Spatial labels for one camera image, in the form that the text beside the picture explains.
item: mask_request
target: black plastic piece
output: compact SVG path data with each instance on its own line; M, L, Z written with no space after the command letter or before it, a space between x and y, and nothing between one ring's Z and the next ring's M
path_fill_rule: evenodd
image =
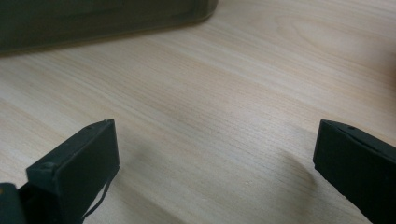
M349 125L322 120L315 168L373 223L396 223L396 148Z
M7 194L3 198L5 191L0 190L0 204L12 205L16 212L24 213L12 215L13 222L9 223L82 223L99 191L106 186L106 194L119 169L114 120L97 122L28 167L28 183L18 190L18 195L9 184L1 184L0 189L6 188ZM4 215L9 209L0 206L0 220L9 216Z
M219 0L3 0L0 52L200 21Z

